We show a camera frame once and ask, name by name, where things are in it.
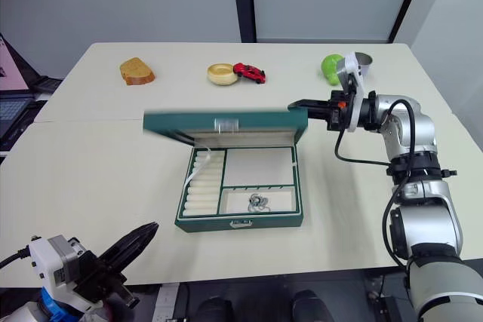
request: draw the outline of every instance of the white table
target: white table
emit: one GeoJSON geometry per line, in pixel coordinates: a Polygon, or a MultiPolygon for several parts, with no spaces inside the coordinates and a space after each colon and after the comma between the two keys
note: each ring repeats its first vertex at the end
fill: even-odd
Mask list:
{"type": "MultiPolygon", "coordinates": [[[[203,71],[197,78],[191,69],[181,72],[181,61],[176,62],[173,55],[171,61],[160,59],[156,66],[155,54],[167,57],[168,52],[162,50],[171,47],[177,49],[178,57],[184,53],[187,59],[198,53],[192,49],[202,48],[200,44],[96,44],[84,55],[38,117],[42,122],[27,129],[0,167],[0,258],[23,247],[34,234],[76,236],[99,254],[131,229],[157,221],[161,227],[154,240],[125,270],[129,284],[392,265],[380,232],[391,180],[383,167],[338,161],[333,154],[337,134],[326,131],[324,122],[310,121],[298,146],[305,213],[301,227],[194,234],[174,225],[189,147],[142,130],[143,104],[159,109],[254,108],[264,99],[261,106],[265,107],[286,106],[303,97],[327,99],[330,88],[320,79],[318,63],[329,49],[371,54],[374,66],[367,77],[368,89],[412,96],[431,115],[441,165],[459,173],[449,183],[463,227],[462,257],[483,256],[483,205],[475,202],[483,155],[407,47],[205,45],[212,50],[226,48],[227,54],[221,57],[220,51],[213,52],[209,62],[208,51],[200,54],[205,66],[241,60],[263,66],[269,77],[265,85],[230,87],[208,83],[197,59],[192,63],[203,71]],[[105,64],[115,69],[98,65],[98,73],[105,77],[97,78],[100,84],[94,89],[87,69],[94,69],[91,55],[100,57],[102,49],[105,64]],[[134,55],[157,73],[151,86],[124,86],[115,75],[117,65],[134,55]],[[182,75],[178,82],[174,81],[176,68],[182,75]],[[78,98],[72,99],[68,109],[65,98],[76,89],[78,98]],[[89,100],[87,111],[81,112],[80,105],[89,100]]],[[[386,159],[382,137],[363,130],[348,133],[341,152],[349,157],[386,159]]],[[[39,285],[27,259],[0,273],[2,287],[39,285]]]]}

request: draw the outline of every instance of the floor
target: floor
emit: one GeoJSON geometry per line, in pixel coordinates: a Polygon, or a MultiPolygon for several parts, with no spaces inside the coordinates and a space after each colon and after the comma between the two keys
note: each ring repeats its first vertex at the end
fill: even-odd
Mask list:
{"type": "MultiPolygon", "coordinates": [[[[483,276],[483,259],[467,262],[483,276]]],[[[379,322],[379,311],[368,300],[368,292],[379,292],[382,278],[391,268],[354,271],[326,271],[303,274],[286,274],[256,278],[236,278],[220,281],[199,281],[181,284],[174,309],[175,317],[185,317],[196,313],[199,305],[206,299],[219,296],[232,302],[238,321],[255,319],[248,314],[253,310],[265,313],[263,322],[285,322],[289,317],[270,313],[271,311],[290,311],[292,296],[301,290],[313,290],[321,298],[336,322],[358,321],[379,322]]],[[[393,296],[397,302],[404,322],[415,322],[416,315],[408,300],[402,284],[402,273],[386,274],[384,296],[393,296]]],[[[114,307],[116,321],[144,322],[152,320],[159,285],[129,287],[140,297],[140,304],[127,310],[116,298],[109,301],[114,307]]],[[[36,289],[0,289],[0,316],[11,313],[24,302],[38,294],[36,289]]]]}

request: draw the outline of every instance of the cable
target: cable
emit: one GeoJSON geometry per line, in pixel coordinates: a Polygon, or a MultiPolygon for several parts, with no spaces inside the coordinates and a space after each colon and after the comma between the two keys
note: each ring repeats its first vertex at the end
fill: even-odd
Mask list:
{"type": "Polygon", "coordinates": [[[337,142],[335,143],[334,153],[335,153],[336,158],[338,158],[341,161],[355,162],[357,164],[371,164],[371,165],[381,165],[381,166],[389,166],[390,165],[390,163],[388,163],[388,162],[371,161],[371,160],[357,160],[357,159],[354,159],[354,158],[344,158],[343,156],[340,156],[339,155],[339,146],[340,146],[340,142],[342,141],[342,137],[344,136],[345,131],[346,131],[345,129],[342,129],[339,132],[339,137],[337,138],[337,142]]]}
{"type": "Polygon", "coordinates": [[[411,307],[414,308],[413,301],[411,301],[411,298],[409,296],[409,288],[405,288],[405,290],[406,290],[406,296],[408,296],[408,301],[411,304],[411,307]]]}
{"type": "Polygon", "coordinates": [[[383,275],[383,281],[380,284],[379,298],[383,297],[384,282],[386,281],[386,275],[383,275]]]}
{"type": "Polygon", "coordinates": [[[3,259],[1,262],[0,262],[0,269],[2,269],[3,267],[9,265],[10,263],[12,263],[14,260],[17,260],[17,259],[23,259],[23,258],[26,258],[27,256],[30,256],[30,251],[29,251],[29,247],[25,247],[23,249],[20,249],[18,252],[16,252],[14,255],[12,256],[9,256],[8,258],[5,258],[3,259]]]}
{"type": "Polygon", "coordinates": [[[389,107],[389,110],[387,111],[387,117],[391,115],[392,110],[399,103],[403,104],[406,107],[409,114],[409,126],[410,126],[409,127],[410,128],[409,159],[408,159],[408,165],[406,167],[406,177],[399,183],[396,190],[392,193],[392,196],[386,205],[386,209],[384,210],[382,227],[383,227],[384,246],[386,247],[387,253],[391,256],[391,258],[395,261],[395,263],[399,267],[405,269],[405,266],[402,264],[399,258],[394,254],[394,251],[389,245],[389,239],[387,237],[387,218],[389,216],[389,212],[391,210],[392,205],[394,204],[395,199],[397,198],[401,190],[405,187],[405,185],[408,183],[408,180],[411,176],[411,170],[414,164],[414,148],[416,147],[416,121],[414,120],[414,111],[413,111],[413,108],[411,107],[411,104],[407,100],[403,100],[403,99],[396,100],[389,107]]]}

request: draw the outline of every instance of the toast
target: toast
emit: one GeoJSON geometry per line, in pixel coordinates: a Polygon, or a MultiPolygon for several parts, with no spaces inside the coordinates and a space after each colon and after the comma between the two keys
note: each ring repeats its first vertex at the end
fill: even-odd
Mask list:
{"type": "Polygon", "coordinates": [[[150,83],[155,78],[152,70],[137,57],[126,60],[119,68],[128,86],[150,83]]]}

